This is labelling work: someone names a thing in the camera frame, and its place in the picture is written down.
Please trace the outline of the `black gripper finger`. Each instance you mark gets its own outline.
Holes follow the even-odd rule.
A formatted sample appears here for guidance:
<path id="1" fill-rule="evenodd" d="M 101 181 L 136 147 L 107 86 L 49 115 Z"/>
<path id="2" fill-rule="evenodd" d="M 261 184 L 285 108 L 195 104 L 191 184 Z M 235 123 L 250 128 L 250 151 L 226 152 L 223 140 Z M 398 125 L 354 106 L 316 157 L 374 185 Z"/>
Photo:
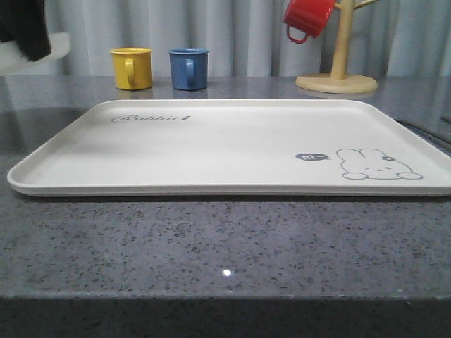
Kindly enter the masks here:
<path id="1" fill-rule="evenodd" d="M 16 40 L 22 46 L 49 35 L 45 19 L 45 1 L 1 1 L 1 42 Z"/>

